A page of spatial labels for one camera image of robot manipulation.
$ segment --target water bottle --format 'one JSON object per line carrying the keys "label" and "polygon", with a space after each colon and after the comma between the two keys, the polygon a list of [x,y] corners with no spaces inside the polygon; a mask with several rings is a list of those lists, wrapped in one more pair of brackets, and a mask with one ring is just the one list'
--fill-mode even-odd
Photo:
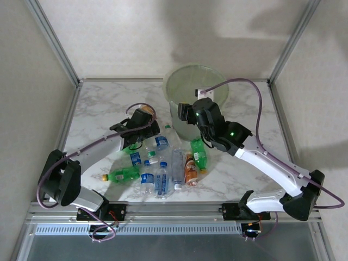
{"label": "water bottle", "polygon": [[150,162],[150,164],[155,164],[158,162],[158,157],[155,151],[148,152],[147,159]]}
{"label": "water bottle", "polygon": [[103,175],[103,181],[113,181],[119,183],[137,179],[139,177],[140,175],[138,167],[124,167],[123,169],[114,170],[110,174]]}
{"label": "water bottle", "polygon": [[195,139],[191,141],[191,148],[194,154],[195,163],[200,170],[201,174],[207,173],[207,154],[204,149],[204,143],[202,139]]}
{"label": "water bottle", "polygon": [[[140,155],[140,147],[141,145],[139,143],[136,143],[136,144],[132,144],[130,145],[129,147],[125,148],[123,151],[126,152],[129,157],[130,157],[130,161],[132,162],[132,165],[133,166],[138,166],[140,165],[142,162],[141,162],[141,155]],[[129,159],[125,158],[123,159],[123,163],[124,164],[127,164],[128,165],[128,161]]]}
{"label": "water bottle", "polygon": [[167,162],[161,162],[158,171],[156,172],[155,191],[157,197],[165,199],[168,195],[169,175],[167,172]]}
{"label": "water bottle", "polygon": [[172,148],[181,148],[181,139],[174,129],[169,125],[165,126],[164,135],[167,138],[169,146]]}
{"label": "water bottle", "polygon": [[143,143],[143,146],[147,152],[155,151],[157,149],[153,137],[144,140],[142,143]]}
{"label": "water bottle", "polygon": [[185,171],[183,152],[178,149],[172,151],[172,182],[175,190],[181,190],[182,185],[185,184]]}
{"label": "water bottle", "polygon": [[140,193],[144,195],[149,195],[153,193],[154,184],[153,184],[153,168],[150,165],[148,160],[144,161],[144,167],[141,174],[140,182]]}
{"label": "water bottle", "polygon": [[158,151],[163,151],[169,147],[167,138],[161,134],[156,135],[154,140]]}

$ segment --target green bottle cap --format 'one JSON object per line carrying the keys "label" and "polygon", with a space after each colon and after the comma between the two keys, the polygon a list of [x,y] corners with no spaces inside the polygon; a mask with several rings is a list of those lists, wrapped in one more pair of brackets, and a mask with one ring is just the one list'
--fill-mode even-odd
{"label": "green bottle cap", "polygon": [[156,153],[155,151],[150,151],[148,154],[147,154],[148,157],[152,157],[152,156],[156,156]]}

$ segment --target plastic bottle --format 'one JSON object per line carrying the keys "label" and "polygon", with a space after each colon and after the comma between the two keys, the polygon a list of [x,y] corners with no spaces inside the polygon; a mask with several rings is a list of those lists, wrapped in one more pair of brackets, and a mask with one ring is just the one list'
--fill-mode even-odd
{"label": "plastic bottle", "polygon": [[150,165],[148,160],[144,161],[144,167],[141,174],[141,182],[140,182],[140,193],[142,195],[149,195],[154,191],[153,184],[153,168]]}
{"label": "plastic bottle", "polygon": [[167,162],[161,162],[160,167],[156,172],[155,191],[157,197],[165,199],[168,195],[169,175],[167,172]]}
{"label": "plastic bottle", "polygon": [[181,190],[182,185],[185,184],[185,172],[183,152],[179,149],[174,149],[172,151],[171,175],[174,189]]}
{"label": "plastic bottle", "polygon": [[133,166],[138,166],[141,165],[141,155],[140,155],[140,147],[141,144],[136,143],[132,144],[129,147],[125,148],[123,151],[129,154],[130,156],[130,161],[132,162]]}
{"label": "plastic bottle", "polygon": [[144,140],[142,144],[147,152],[155,151],[157,149],[153,137]]}
{"label": "plastic bottle", "polygon": [[191,141],[191,148],[194,154],[195,163],[197,167],[199,168],[200,173],[206,174],[207,173],[207,169],[206,169],[207,154],[204,149],[204,143],[202,139],[195,139]]}
{"label": "plastic bottle", "polygon": [[113,181],[118,183],[138,179],[139,177],[138,167],[124,167],[123,169],[114,170],[110,174],[103,175],[103,181]]}
{"label": "plastic bottle", "polygon": [[186,153],[185,183],[192,187],[197,185],[197,168],[194,163],[192,152],[190,151]]}
{"label": "plastic bottle", "polygon": [[150,164],[155,164],[155,163],[158,162],[158,157],[157,157],[155,151],[150,151],[150,152],[148,152],[148,154],[147,154],[147,159],[148,159],[148,161],[150,162]]}
{"label": "plastic bottle", "polygon": [[162,134],[156,135],[154,140],[158,151],[163,151],[169,147],[167,138]]}
{"label": "plastic bottle", "polygon": [[167,138],[169,146],[172,148],[181,148],[181,139],[174,129],[172,129],[169,125],[165,126],[164,135]]}

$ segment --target metal bracket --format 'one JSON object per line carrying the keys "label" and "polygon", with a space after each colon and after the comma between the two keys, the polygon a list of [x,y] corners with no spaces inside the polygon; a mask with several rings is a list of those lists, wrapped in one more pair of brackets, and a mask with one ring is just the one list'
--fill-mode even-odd
{"label": "metal bracket", "polygon": [[[126,216],[126,204],[109,204],[108,210],[106,211],[105,216],[103,217],[103,220],[108,221],[115,221],[115,219],[112,217],[112,215],[109,214],[110,211],[115,213],[115,217],[118,221],[124,221]],[[88,213],[83,211],[82,209],[77,210],[76,215],[76,221],[95,221],[93,217],[91,217]]]}
{"label": "metal bracket", "polygon": [[222,217],[225,221],[258,221],[258,220],[271,220],[271,215],[269,212],[262,212],[259,214],[250,215],[246,220],[241,216],[240,207],[238,203],[224,203],[222,208]]}

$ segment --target blue bottle label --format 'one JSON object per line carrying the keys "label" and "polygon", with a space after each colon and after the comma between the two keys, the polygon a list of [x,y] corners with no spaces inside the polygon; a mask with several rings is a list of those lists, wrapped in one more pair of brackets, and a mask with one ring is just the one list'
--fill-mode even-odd
{"label": "blue bottle label", "polygon": [[154,190],[159,191],[161,188],[161,175],[156,175],[154,179]]}
{"label": "blue bottle label", "polygon": [[158,195],[165,195],[167,192],[168,192],[167,174],[163,174],[161,188],[158,191]]}
{"label": "blue bottle label", "polygon": [[141,164],[140,154],[139,152],[135,152],[130,155],[130,159],[132,161],[133,166],[137,166]]}
{"label": "blue bottle label", "polygon": [[153,174],[150,174],[150,173],[141,174],[141,184],[142,183],[153,184]]}
{"label": "blue bottle label", "polygon": [[168,141],[167,141],[166,137],[163,137],[163,136],[156,137],[155,141],[156,141],[157,147],[160,146],[160,145],[168,146]]}

